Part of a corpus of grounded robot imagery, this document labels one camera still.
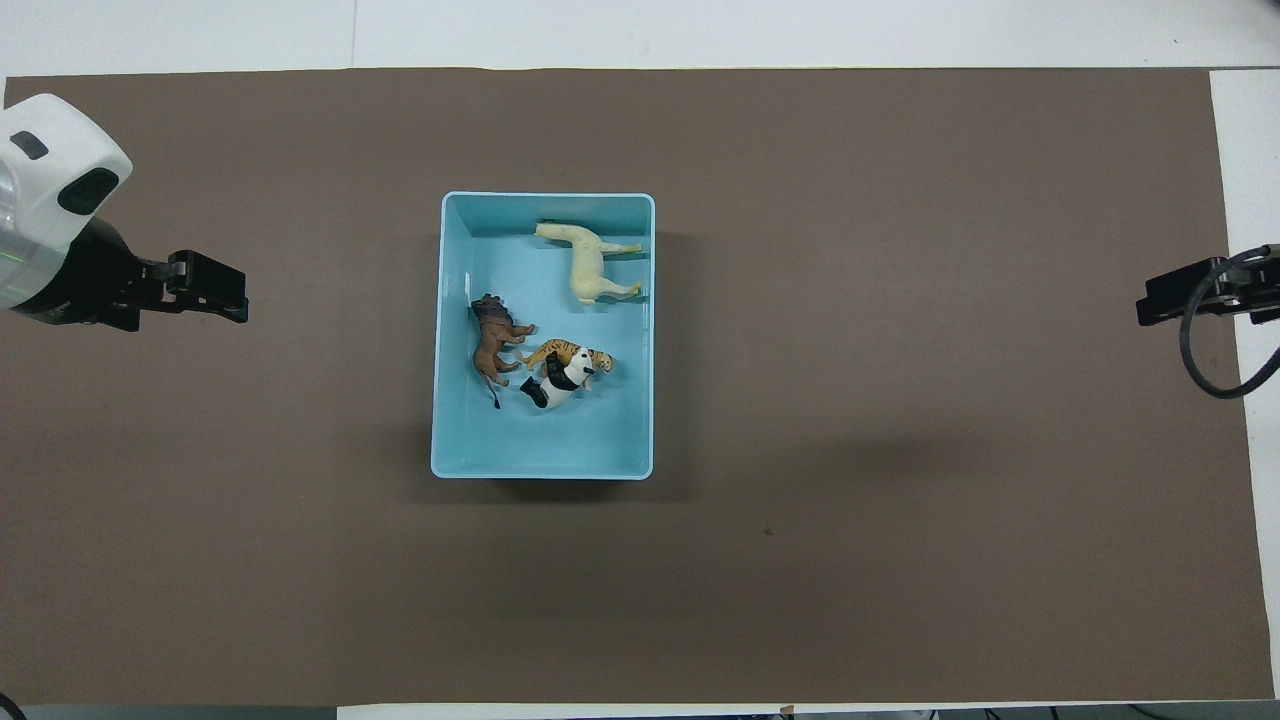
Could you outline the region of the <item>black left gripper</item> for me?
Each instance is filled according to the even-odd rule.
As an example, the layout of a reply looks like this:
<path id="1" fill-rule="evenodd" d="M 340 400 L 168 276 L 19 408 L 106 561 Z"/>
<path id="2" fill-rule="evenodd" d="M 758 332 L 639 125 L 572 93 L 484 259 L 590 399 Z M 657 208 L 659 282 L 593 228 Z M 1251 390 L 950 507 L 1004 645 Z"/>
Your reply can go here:
<path id="1" fill-rule="evenodd" d="M 163 282 L 148 275 L 157 263 L 136 256 L 110 223 L 91 219 L 50 282 L 12 310 L 50 325 L 104 324 L 125 332 L 140 329 L 143 311 L 248 322 L 248 304 L 233 307 L 216 301 L 247 299 L 243 272 L 192 250 L 172 254 L 168 263 L 166 287 L 177 296 L 164 301 Z"/>

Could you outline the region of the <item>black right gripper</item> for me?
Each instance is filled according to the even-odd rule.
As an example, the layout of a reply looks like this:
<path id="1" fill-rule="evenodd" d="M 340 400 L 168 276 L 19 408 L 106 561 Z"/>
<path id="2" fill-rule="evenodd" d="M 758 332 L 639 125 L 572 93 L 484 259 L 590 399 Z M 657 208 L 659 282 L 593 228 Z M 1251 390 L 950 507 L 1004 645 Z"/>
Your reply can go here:
<path id="1" fill-rule="evenodd" d="M 1247 314 L 1252 324 L 1279 319 L 1279 246 L 1266 243 L 1230 258 L 1235 266 L 1228 273 L 1231 295 L 1207 293 L 1194 307 L 1196 315 L 1225 316 Z M 1226 258 L 1206 258 L 1149 278 L 1146 293 L 1135 301 L 1137 322 L 1142 327 L 1176 320 L 1187 315 L 1192 292 Z"/>

